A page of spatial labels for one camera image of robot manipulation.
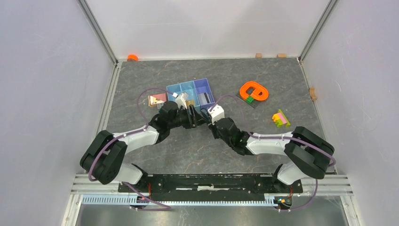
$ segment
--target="gray marble tabletop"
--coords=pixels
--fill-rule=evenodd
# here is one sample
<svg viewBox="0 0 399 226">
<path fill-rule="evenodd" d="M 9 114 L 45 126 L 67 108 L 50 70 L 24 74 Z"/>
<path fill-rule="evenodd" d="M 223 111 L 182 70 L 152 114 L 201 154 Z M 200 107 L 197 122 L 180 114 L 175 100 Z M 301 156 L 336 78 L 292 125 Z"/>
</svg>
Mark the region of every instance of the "gray marble tabletop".
<svg viewBox="0 0 399 226">
<path fill-rule="evenodd" d="M 295 58 L 211 59 L 180 61 L 124 62 L 112 103 L 107 130 L 123 132 L 143 126 L 146 122 L 136 108 L 138 95 L 147 88 L 207 78 L 215 99 L 235 95 L 247 81 L 257 81 L 269 91 L 269 97 L 257 108 L 241 102 L 251 131 L 279 134 L 305 126 L 322 136 L 320 122 L 301 68 Z M 158 110 L 148 106 L 148 92 L 140 106 L 151 118 Z M 246 125 L 239 107 L 232 98 L 220 102 L 225 116 L 231 117 L 241 130 Z M 271 117 L 281 109 L 291 123 L 277 128 Z M 140 148 L 125 156 L 125 162 L 137 164 L 149 173 L 270 173 L 286 156 L 262 154 L 241 156 L 222 140 L 214 139 L 202 125 L 195 129 L 176 128 L 163 142 Z"/>
</svg>

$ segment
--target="orange toy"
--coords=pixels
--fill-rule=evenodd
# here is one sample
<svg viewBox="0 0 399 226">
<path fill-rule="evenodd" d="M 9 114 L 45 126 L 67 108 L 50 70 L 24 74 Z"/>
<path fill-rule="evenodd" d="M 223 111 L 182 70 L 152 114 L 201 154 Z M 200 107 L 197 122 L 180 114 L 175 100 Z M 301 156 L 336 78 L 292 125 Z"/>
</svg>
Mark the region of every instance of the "orange toy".
<svg viewBox="0 0 399 226">
<path fill-rule="evenodd" d="M 128 61 L 137 61 L 138 57 L 136 55 L 130 54 L 128 56 Z"/>
<path fill-rule="evenodd" d="M 247 90 L 249 88 L 254 88 L 254 91 L 251 93 L 251 95 L 247 93 Z M 267 91 L 265 87 L 261 86 L 259 83 L 255 81 L 247 81 L 239 89 L 239 94 L 244 100 L 246 100 L 249 96 L 258 101 L 266 100 L 267 97 L 269 97 L 269 91 Z"/>
</svg>

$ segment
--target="white wall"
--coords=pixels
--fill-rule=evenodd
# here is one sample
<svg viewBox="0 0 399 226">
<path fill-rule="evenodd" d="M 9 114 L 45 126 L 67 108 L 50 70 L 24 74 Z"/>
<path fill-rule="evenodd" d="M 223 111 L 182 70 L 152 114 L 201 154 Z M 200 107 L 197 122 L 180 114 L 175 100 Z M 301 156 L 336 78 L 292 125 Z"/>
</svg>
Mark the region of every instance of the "white wall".
<svg viewBox="0 0 399 226">
<path fill-rule="evenodd" d="M 299 56 L 328 0 L 87 0 L 117 58 Z"/>
<path fill-rule="evenodd" d="M 397 225 L 399 1 L 342 0 L 304 69 L 367 226 Z"/>
<path fill-rule="evenodd" d="M 0 8 L 0 222 L 57 226 L 112 64 L 77 1 Z"/>
</svg>

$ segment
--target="gray floor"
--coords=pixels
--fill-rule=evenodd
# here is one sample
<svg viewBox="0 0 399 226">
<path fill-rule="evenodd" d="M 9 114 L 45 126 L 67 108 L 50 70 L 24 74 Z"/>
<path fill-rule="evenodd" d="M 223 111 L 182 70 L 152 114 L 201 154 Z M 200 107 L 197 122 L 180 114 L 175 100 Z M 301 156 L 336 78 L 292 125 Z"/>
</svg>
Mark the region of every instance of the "gray floor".
<svg viewBox="0 0 399 226">
<path fill-rule="evenodd" d="M 251 131 L 279 134 L 305 126 L 321 136 L 320 122 L 300 66 L 296 59 L 216 59 L 181 61 L 124 62 L 112 103 L 107 129 L 123 132 L 143 126 L 146 122 L 138 113 L 136 101 L 145 89 L 165 88 L 180 82 L 207 78 L 215 99 L 223 94 L 235 95 L 247 81 L 257 81 L 269 91 L 269 98 L 256 109 L 242 102 Z M 147 95 L 140 105 L 148 118 L 157 113 L 150 108 Z M 240 129 L 246 126 L 235 101 L 224 99 L 220 105 Z M 278 109 L 291 122 L 289 128 L 277 128 L 271 120 Z M 274 172 L 287 157 L 263 154 L 241 156 L 222 140 L 215 140 L 205 126 L 196 129 L 177 128 L 157 145 L 130 153 L 126 162 L 135 163 L 150 173 L 218 173 Z"/>
<path fill-rule="evenodd" d="M 302 205 L 308 197 L 295 197 Z M 135 212 L 128 206 L 82 205 L 77 226 L 347 226 L 339 197 L 316 197 L 304 210 L 271 207 L 174 206 L 168 212 Z"/>
</svg>

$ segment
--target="robotic hand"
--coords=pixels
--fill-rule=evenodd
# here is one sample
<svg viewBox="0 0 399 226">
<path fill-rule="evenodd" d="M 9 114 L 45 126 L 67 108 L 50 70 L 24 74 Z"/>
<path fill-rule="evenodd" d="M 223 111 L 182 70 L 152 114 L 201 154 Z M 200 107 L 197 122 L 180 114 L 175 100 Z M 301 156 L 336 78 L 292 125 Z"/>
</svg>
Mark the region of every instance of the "robotic hand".
<svg viewBox="0 0 399 226">
<path fill-rule="evenodd" d="M 136 165 L 123 163 L 127 153 L 160 143 L 173 128 L 183 126 L 191 129 L 205 123 L 215 139 L 222 139 L 240 155 L 269 153 L 288 156 L 291 162 L 281 164 L 273 174 L 273 186 L 277 190 L 287 188 L 303 177 L 324 178 L 330 158 L 310 146 L 329 155 L 334 153 L 329 143 L 305 127 L 296 127 L 293 132 L 277 135 L 248 133 L 238 129 L 231 118 L 225 118 L 221 106 L 216 105 L 207 112 L 198 113 L 192 105 L 185 108 L 184 105 L 179 107 L 176 102 L 167 101 L 159 114 L 139 129 L 115 134 L 106 130 L 98 133 L 80 160 L 80 165 L 91 171 L 92 176 L 102 184 L 116 180 L 135 185 L 145 172 Z M 105 148 L 116 137 L 120 138 Z"/>
</svg>

